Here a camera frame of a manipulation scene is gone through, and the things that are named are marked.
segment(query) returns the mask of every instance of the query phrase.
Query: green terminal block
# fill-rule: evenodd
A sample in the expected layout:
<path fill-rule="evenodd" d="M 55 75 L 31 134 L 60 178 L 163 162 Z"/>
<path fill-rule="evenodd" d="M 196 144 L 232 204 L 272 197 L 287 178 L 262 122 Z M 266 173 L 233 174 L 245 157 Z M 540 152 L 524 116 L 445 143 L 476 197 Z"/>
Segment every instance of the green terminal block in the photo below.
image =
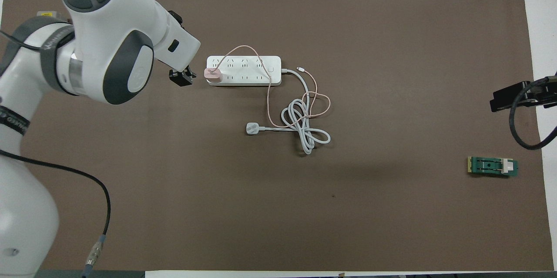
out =
<path fill-rule="evenodd" d="M 468 157 L 468 173 L 516 176 L 519 162 L 511 158 Z"/>

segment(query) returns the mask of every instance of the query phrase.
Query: black cable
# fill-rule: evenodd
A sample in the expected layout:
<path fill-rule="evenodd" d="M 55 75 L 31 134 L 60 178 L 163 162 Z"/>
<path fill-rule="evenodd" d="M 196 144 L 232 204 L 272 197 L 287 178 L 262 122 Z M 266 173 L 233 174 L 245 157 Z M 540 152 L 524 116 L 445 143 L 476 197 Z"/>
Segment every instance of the black cable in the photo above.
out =
<path fill-rule="evenodd" d="M 79 171 L 78 169 L 73 169 L 71 167 L 66 167 L 66 166 L 57 165 L 57 164 L 53 164 L 53 163 L 47 163 L 45 161 L 37 161 L 36 159 L 22 157 L 20 155 L 15 155 L 15 154 L 3 151 L 3 150 L 0 150 L 0 155 L 10 157 L 10 158 L 16 159 L 18 161 L 24 161 L 26 163 L 30 163 L 30 164 L 34 164 L 34 165 L 40 165 L 40 166 L 44 166 L 44 167 L 51 167 L 51 168 L 55 168 L 55 169 L 61 169 L 63 171 L 69 171 L 71 173 L 82 175 L 83 177 L 87 177 L 87 178 L 91 179 L 92 181 L 95 181 L 103 189 L 103 191 L 105 193 L 105 197 L 106 197 L 106 222 L 105 222 L 105 227 L 104 227 L 104 230 L 103 230 L 103 234 L 106 235 L 106 231 L 108 230 L 108 225 L 110 223 L 110 195 L 108 194 L 108 190 L 106 189 L 104 183 L 102 183 L 99 179 L 97 179 L 96 177 L 94 177 L 92 175 L 89 175 L 88 173 L 85 173 L 83 171 Z"/>
<path fill-rule="evenodd" d="M 34 50 L 36 52 L 40 51 L 40 47 L 37 46 L 32 46 L 29 44 L 26 44 L 24 42 L 22 42 L 21 40 L 18 40 L 17 38 L 14 38 L 13 36 L 10 36 L 9 34 L 7 34 L 6 32 L 0 30 L 0 34 L 2 34 L 2 36 L 5 36 L 8 40 L 14 42 L 15 44 L 27 48 L 28 50 Z"/>
<path fill-rule="evenodd" d="M 541 78 L 539 80 L 535 80 L 535 82 L 532 82 L 531 84 L 528 84 L 526 87 L 524 87 L 518 93 L 517 97 L 515 97 L 515 99 L 513 100 L 513 104 L 511 105 L 511 111 L 509 113 L 509 127 L 511 128 L 511 134 L 513 135 L 513 137 L 515 138 L 515 141 L 517 141 L 517 143 L 519 145 L 521 145 L 522 147 L 524 147 L 525 149 L 528 149 L 528 150 L 541 149 L 542 147 L 545 147 L 546 145 L 548 145 L 549 142 L 551 142 L 553 139 L 555 139 L 555 137 L 557 137 L 557 127 L 555 127 L 553 129 L 553 131 L 551 131 L 551 133 L 549 133 L 549 135 L 545 139 L 543 139 L 541 142 L 539 142 L 537 144 L 534 144 L 534 145 L 530 145 L 528 143 L 525 143 L 519 137 L 519 134 L 517 133 L 517 129 L 515 128 L 515 111 L 517 110 L 517 105 L 520 102 L 521 98 L 531 88 L 537 87 L 537 86 L 542 86 L 543 84 L 546 84 L 548 82 L 549 82 L 549 77 L 545 77 L 545 78 Z"/>

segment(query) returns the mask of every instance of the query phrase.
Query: brown table surface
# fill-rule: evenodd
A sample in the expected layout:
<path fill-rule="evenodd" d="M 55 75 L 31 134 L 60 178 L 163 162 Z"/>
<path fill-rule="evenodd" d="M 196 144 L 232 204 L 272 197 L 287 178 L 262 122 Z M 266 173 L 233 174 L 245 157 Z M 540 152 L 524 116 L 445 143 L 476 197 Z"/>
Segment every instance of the brown table surface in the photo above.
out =
<path fill-rule="evenodd" d="M 98 269 L 553 270 L 541 152 L 517 145 L 508 112 L 489 108 L 493 91 L 532 78 L 523 0 L 158 1 L 201 41 L 198 74 L 239 44 L 310 70 L 332 99 L 312 126 L 332 141 L 303 156 L 293 133 L 249 137 L 245 123 L 268 124 L 265 88 L 180 88 L 159 62 L 120 106 L 49 93 L 22 153 L 109 188 Z M 68 16 L 61 0 L 4 0 L 2 29 L 40 10 Z M 276 120 L 302 94 L 283 78 Z M 539 139 L 534 109 L 517 126 Z M 469 174 L 468 156 L 517 159 L 519 175 Z M 30 169 L 60 213 L 43 267 L 82 268 L 102 192 Z"/>

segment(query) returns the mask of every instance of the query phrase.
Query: electrical socket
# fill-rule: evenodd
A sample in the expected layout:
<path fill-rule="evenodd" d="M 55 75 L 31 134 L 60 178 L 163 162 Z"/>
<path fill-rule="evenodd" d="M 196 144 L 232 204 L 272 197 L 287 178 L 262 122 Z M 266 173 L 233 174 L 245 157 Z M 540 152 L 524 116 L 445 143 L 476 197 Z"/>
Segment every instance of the electrical socket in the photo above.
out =
<path fill-rule="evenodd" d="M 223 56 L 209 56 L 207 68 L 215 68 Z M 265 68 L 271 75 L 271 86 L 281 83 L 281 60 L 279 56 L 261 56 Z M 207 82 L 212 86 L 268 86 L 269 77 L 257 56 L 227 56 L 218 68 L 221 82 Z"/>

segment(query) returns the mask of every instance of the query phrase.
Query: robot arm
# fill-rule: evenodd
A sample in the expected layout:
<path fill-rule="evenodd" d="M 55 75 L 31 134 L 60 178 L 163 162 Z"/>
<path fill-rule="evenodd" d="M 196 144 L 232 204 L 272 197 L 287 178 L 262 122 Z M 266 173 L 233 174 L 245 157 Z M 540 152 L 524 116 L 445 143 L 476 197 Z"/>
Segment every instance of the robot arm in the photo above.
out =
<path fill-rule="evenodd" d="M 2 151 L 20 155 L 22 136 L 48 91 L 121 104 L 145 87 L 155 59 L 172 68 L 170 78 L 179 85 L 191 84 L 195 77 L 188 64 L 199 41 L 155 0 L 64 4 L 73 26 L 34 17 L 19 26 L 14 42 L 8 43 L 0 62 Z M 18 41 L 38 48 L 22 47 Z M 33 278 L 57 229 L 50 193 L 23 163 L 0 155 L 0 278 Z"/>

